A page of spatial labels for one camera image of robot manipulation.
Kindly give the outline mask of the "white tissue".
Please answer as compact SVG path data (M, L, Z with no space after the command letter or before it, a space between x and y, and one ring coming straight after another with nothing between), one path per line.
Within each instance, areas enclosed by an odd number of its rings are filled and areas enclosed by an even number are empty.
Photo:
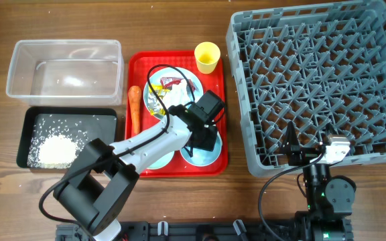
M167 108L170 106L177 106L179 104L185 105L192 101L192 97L188 94L189 87L185 80L179 84L171 86L171 90L165 94L162 101Z

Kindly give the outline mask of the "green bowl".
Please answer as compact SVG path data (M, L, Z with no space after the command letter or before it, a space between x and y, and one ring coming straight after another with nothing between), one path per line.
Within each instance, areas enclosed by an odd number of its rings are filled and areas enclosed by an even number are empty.
M155 163L151 164L148 169L155 170L165 167L174 157L174 151L164 155L162 158L158 159Z

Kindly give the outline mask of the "orange carrot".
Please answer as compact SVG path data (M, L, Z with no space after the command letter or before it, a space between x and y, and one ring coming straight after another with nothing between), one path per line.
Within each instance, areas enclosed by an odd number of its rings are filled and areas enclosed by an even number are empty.
M138 135L141 131L140 127L140 100L141 89L139 86L132 86L128 91L128 99L131 113L132 133L133 136Z

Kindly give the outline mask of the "white rice pile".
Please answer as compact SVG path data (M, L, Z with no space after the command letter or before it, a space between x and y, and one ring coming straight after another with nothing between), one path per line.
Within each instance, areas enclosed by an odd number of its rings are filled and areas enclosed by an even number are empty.
M89 142L82 115L39 114L35 119L27 166L66 169Z

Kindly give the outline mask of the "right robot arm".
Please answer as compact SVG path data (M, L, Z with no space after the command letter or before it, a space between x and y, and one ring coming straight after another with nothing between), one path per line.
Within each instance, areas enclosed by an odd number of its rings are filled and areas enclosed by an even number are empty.
M326 141L318 147L301 147L293 122L287 124L280 153L289 164L302 169L308 210L294 216L291 240L349 241L354 239L351 221L356 184L342 176L332 176L330 168L340 163L350 150L350 141L326 125Z

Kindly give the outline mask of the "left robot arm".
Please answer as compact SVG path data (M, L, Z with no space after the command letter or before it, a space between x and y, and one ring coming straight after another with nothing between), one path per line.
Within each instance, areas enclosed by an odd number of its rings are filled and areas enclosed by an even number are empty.
M171 106L167 115L134 137L88 143L64 177L49 190L95 240L114 240L121 232L117 216L150 165L184 147L211 151L217 138L214 119L223 104L193 102Z

